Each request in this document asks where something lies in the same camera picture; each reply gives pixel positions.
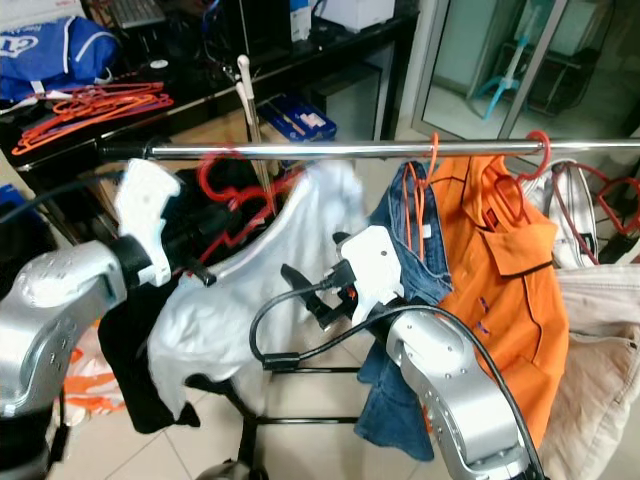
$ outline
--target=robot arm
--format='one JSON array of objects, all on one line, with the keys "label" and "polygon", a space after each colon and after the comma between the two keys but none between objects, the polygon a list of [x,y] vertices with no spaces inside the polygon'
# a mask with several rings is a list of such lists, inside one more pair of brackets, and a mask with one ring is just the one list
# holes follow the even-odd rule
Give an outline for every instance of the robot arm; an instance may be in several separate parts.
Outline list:
[{"label": "robot arm", "polygon": [[[142,174],[138,178],[148,178],[146,167],[136,167]],[[176,266],[172,252],[192,243],[187,235],[176,239],[175,245],[160,244],[164,224],[160,215],[168,197],[176,193],[171,182],[165,183],[164,197],[150,203],[142,191],[146,185],[154,189],[149,195],[157,193],[158,182],[131,184],[133,201],[129,206],[119,204],[123,212],[142,204],[146,230],[141,229],[140,216],[130,211],[125,216],[129,220],[121,225],[126,236],[109,247],[90,242],[33,260],[0,302],[0,480],[46,476],[44,430],[76,342],[91,323],[126,300],[128,287],[166,281],[167,267]],[[221,215],[199,230],[217,236],[228,221]],[[357,309],[360,320],[376,303],[386,304],[401,293],[398,258],[388,232],[377,228],[373,236],[371,229],[376,227],[369,227],[339,246],[339,256],[349,261],[357,279],[354,286],[363,302]],[[367,258],[372,250],[381,253],[375,258],[382,261]],[[167,261],[165,251],[174,261]],[[456,480],[523,477],[529,458],[514,415],[480,369],[471,343],[425,312],[403,312],[388,320],[375,324],[373,333],[426,403],[451,476]],[[25,435],[20,433],[24,427],[34,428]]]},{"label": "robot arm", "polygon": [[427,406],[452,478],[512,479],[527,470],[509,404],[452,325],[427,312],[402,313],[389,329],[386,350]]},{"label": "robot arm", "polygon": [[120,262],[99,242],[25,265],[0,302],[0,417],[49,407],[80,336],[126,297]]}]

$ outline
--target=clothing rack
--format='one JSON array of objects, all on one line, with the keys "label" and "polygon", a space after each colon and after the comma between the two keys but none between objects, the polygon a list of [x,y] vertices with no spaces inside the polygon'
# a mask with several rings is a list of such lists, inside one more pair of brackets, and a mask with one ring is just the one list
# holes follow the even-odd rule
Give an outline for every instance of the clothing rack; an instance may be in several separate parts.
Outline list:
[{"label": "clothing rack", "polygon": [[[286,144],[171,144],[118,143],[101,147],[101,154],[123,160],[139,157],[194,159],[203,156],[235,156],[243,159],[322,160],[358,158],[421,157],[430,155],[430,142],[286,143]],[[441,156],[535,155],[545,145],[537,140],[442,140]],[[640,138],[618,140],[551,140],[553,153],[567,155],[605,150],[640,151]]]}]

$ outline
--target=jeans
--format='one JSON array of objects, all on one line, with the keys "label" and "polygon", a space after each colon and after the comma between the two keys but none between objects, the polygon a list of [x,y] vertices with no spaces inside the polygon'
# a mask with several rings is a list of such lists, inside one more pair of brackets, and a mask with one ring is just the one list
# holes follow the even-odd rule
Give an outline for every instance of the jeans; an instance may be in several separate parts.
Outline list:
[{"label": "jeans", "polygon": [[[425,178],[424,167],[413,162],[419,178]],[[452,290],[451,277],[444,250],[442,229],[429,187],[425,190],[423,237],[420,239],[416,205],[413,197],[413,177],[407,175],[407,188],[412,249],[407,247],[405,200],[402,189],[404,165],[400,167],[380,204],[369,219],[372,225],[387,227],[402,266],[401,282],[405,298],[420,298],[436,305]],[[424,242],[424,261],[420,260],[419,242]],[[416,394],[402,378],[400,368],[386,354],[385,346],[374,344],[364,362],[358,380],[371,384],[371,392],[355,432],[380,447],[395,447],[420,461],[433,459],[422,408]]]}]

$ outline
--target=orange shirt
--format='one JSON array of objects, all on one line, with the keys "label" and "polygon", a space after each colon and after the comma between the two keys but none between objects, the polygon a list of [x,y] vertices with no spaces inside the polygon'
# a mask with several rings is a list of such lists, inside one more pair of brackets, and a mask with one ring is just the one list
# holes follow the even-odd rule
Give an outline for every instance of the orange shirt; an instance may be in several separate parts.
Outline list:
[{"label": "orange shirt", "polygon": [[[432,180],[453,280],[453,292],[440,307],[459,317],[488,348],[539,446],[569,340],[551,266],[556,226],[526,200],[531,223],[513,218],[495,193],[496,173],[487,170],[494,159],[447,159]],[[503,158],[492,165],[508,174]],[[501,190],[518,212],[515,187]],[[495,231],[487,228],[483,212]]]}]

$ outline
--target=black cable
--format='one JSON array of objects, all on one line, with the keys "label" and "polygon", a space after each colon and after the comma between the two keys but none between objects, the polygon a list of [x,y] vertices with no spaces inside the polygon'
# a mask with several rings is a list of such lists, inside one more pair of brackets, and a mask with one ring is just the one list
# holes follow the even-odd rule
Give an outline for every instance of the black cable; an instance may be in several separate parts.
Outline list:
[{"label": "black cable", "polygon": [[313,8],[311,9],[311,18],[316,16],[316,11],[318,10],[318,7],[320,7],[320,5],[322,5],[324,2],[326,2],[327,0],[318,0],[316,2],[316,4],[313,6]]},{"label": "black cable", "polygon": [[[251,351],[253,352],[254,356],[258,358],[258,360],[264,363],[264,359],[265,359],[264,355],[260,353],[260,351],[257,349],[257,346],[255,345],[256,331],[258,328],[258,323],[260,322],[262,317],[264,317],[264,315],[269,310],[271,310],[275,305],[277,305],[278,303],[281,303],[284,300],[294,297],[300,293],[307,293],[309,291],[321,290],[323,283],[324,282],[321,282],[318,285],[313,285],[305,289],[300,289],[297,291],[294,290],[294,291],[279,295],[273,298],[271,301],[269,301],[260,309],[253,323],[251,324],[251,331],[250,331],[250,337],[249,337]],[[491,371],[491,374],[493,375],[496,383],[498,384],[498,388],[504,395],[505,399],[507,400],[507,403],[509,404],[509,407],[511,408],[511,411],[513,412],[513,415],[516,420],[516,425],[518,426],[518,430],[520,430],[520,434],[522,435],[522,438],[524,441],[525,450],[527,451],[527,455],[529,456],[529,459],[531,460],[531,463],[535,469],[536,480],[544,480],[545,478],[544,470],[542,469],[542,464],[540,462],[540,458],[538,457],[538,452],[536,451],[536,447],[533,443],[533,439],[531,438],[531,433],[529,432],[529,429],[527,428],[527,424],[524,420],[522,412],[520,411],[518,404],[513,398],[513,395],[511,394],[511,391],[509,390],[507,383],[502,377],[502,374],[498,370],[498,367],[494,363],[493,359],[491,358],[491,355],[489,354],[485,346],[480,342],[480,340],[478,340],[478,338],[471,331],[471,329],[469,329],[469,327],[467,327],[458,317],[456,317],[450,312],[447,312],[446,310],[443,310],[438,307],[432,307],[430,305],[406,305],[401,307],[392,307],[383,313],[369,317],[364,322],[356,325],[355,327],[349,329],[343,334],[338,335],[336,338],[328,341],[327,343],[320,345],[319,347],[316,347],[307,352],[299,354],[299,359],[307,360],[316,355],[320,355],[321,353],[324,353],[330,348],[335,347],[336,345],[346,340],[347,338],[351,337],[352,335],[358,333],[359,331],[364,330],[365,328],[371,326],[373,323],[377,322],[378,320],[381,320],[391,315],[396,315],[401,312],[409,312],[409,311],[426,311],[433,314],[440,314],[446,317],[453,324],[453,326],[456,329],[458,329],[458,331],[460,331],[465,337],[467,337],[467,339],[469,339],[469,341],[478,349],[478,352],[480,352],[480,355],[482,356],[484,361],[487,363],[489,370]]]},{"label": "black cable", "polygon": [[118,178],[122,175],[122,172],[107,172],[101,173],[99,175],[93,175],[91,177],[82,178],[80,180],[75,180],[73,182],[65,183],[64,185],[60,185],[48,192],[45,192],[37,197],[23,203],[22,205],[18,205],[16,208],[11,210],[10,212],[4,214],[0,217],[0,224],[7,223],[14,218],[22,215],[24,212],[31,210],[32,208],[36,208],[38,205],[50,200],[51,198],[60,195],[61,193],[68,193],[74,190],[80,190],[85,188],[93,183],[97,183],[101,180]]},{"label": "black cable", "polygon": [[291,290],[290,292],[285,292],[281,295],[278,295],[277,297],[272,298],[267,303],[265,303],[262,308],[260,308],[260,310],[258,310],[258,313],[256,313],[253,322],[251,322],[251,328],[249,329],[249,347],[251,348],[251,353],[253,353],[253,356],[256,357],[260,361],[260,363],[264,364],[265,356],[258,348],[258,326],[260,325],[260,322],[262,321],[264,316],[269,313],[269,310],[274,308],[279,303],[289,300],[290,298],[304,295],[305,293],[317,292],[318,290],[326,290],[327,288],[331,288],[331,283],[327,280],[323,280],[320,283],[311,285],[309,287]]},{"label": "black cable", "polygon": [[[611,30],[611,24],[613,23],[613,17],[615,16],[617,6],[618,6],[617,0],[613,0],[611,5],[611,15],[609,16],[609,22],[607,23],[607,28],[605,29],[604,34],[602,35],[602,41],[600,42],[600,47],[598,48],[598,59],[600,59],[600,55],[602,54],[602,49],[604,48],[604,44],[607,41],[607,37],[609,36],[609,30]],[[565,110],[576,108],[578,105],[582,103],[582,100],[584,100],[584,97],[587,94],[587,90],[589,89],[589,85],[591,84],[591,80],[593,79],[593,74],[596,70],[597,62],[598,61],[596,60],[596,65],[593,67],[593,70],[589,74],[589,79],[587,80],[585,87],[582,89],[582,92],[580,92],[579,98],[576,101],[574,101],[571,105],[566,107]]]},{"label": "black cable", "polygon": [[64,450],[69,441],[70,429],[66,423],[64,387],[60,390],[58,400],[60,403],[60,425],[56,429],[53,441],[51,442],[51,451],[49,453],[49,460],[47,461],[48,470],[51,469],[54,463],[62,462],[64,459]]}]

